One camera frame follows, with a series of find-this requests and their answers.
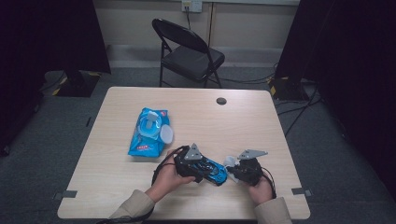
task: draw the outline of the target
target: wet wipes package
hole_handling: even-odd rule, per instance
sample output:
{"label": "wet wipes package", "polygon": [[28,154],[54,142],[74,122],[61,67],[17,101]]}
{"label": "wet wipes package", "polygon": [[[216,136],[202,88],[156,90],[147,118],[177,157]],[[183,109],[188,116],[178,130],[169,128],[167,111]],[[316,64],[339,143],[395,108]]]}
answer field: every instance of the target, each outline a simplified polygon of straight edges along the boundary
{"label": "wet wipes package", "polygon": [[128,154],[159,157],[165,144],[173,140],[167,110],[143,108],[137,119]]}

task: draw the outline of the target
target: beige sleeve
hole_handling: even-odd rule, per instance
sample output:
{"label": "beige sleeve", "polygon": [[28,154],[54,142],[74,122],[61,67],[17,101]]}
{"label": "beige sleeve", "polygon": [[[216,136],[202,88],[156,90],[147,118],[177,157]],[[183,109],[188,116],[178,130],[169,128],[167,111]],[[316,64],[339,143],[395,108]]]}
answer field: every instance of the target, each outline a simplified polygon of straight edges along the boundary
{"label": "beige sleeve", "polygon": [[291,224],[289,210],[282,197],[258,205],[254,213],[259,224]]}
{"label": "beige sleeve", "polygon": [[118,217],[140,217],[148,213],[154,207],[154,201],[141,190],[134,190],[131,197],[127,199],[110,218]]}

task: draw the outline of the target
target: blue object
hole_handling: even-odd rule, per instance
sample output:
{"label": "blue object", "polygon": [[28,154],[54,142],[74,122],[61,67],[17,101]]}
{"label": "blue object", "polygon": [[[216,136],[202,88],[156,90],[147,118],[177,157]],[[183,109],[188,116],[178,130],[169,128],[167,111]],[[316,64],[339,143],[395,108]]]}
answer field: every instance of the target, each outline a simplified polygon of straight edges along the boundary
{"label": "blue object", "polygon": [[128,155],[159,157],[165,143],[160,137],[161,127],[169,125],[167,110],[143,108],[137,119]]}

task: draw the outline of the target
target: gray carpet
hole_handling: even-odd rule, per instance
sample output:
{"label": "gray carpet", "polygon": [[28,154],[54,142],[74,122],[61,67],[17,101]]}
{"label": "gray carpet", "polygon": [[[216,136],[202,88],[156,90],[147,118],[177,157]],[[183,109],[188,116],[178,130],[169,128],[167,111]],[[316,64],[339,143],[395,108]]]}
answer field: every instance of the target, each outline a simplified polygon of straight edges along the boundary
{"label": "gray carpet", "polygon": [[[272,68],[224,67],[219,76],[224,78],[225,89],[268,91],[264,83],[243,84],[225,78],[253,80],[273,72]],[[0,223],[95,223],[59,219],[60,201],[52,197],[67,188],[106,90],[112,86],[154,87],[158,74],[159,68],[115,68],[112,75],[100,78],[90,98],[52,96],[55,86],[43,91],[39,110],[10,145],[10,155],[0,158]],[[61,75],[47,73],[43,88]],[[178,87],[202,87],[169,73],[166,78]],[[209,83],[209,88],[216,85]],[[309,94],[314,88],[305,86]],[[314,97],[313,102],[320,99],[318,93]],[[278,113],[304,105],[283,103],[274,100]],[[285,132],[299,113],[279,116]],[[304,111],[286,136],[302,185],[314,194],[307,198],[311,217],[294,222],[396,223],[395,202],[339,127],[337,118],[319,101]]]}

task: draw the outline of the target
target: person's right hand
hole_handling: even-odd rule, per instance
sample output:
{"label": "person's right hand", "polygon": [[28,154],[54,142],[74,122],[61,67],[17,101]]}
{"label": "person's right hand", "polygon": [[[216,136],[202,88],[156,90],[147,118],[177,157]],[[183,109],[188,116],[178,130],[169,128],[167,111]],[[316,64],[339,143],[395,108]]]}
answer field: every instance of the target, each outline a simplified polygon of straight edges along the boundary
{"label": "person's right hand", "polygon": [[248,188],[250,198],[256,206],[273,199],[271,184],[263,176],[260,178],[260,181],[256,186],[250,186],[248,184],[246,184],[246,186]]}

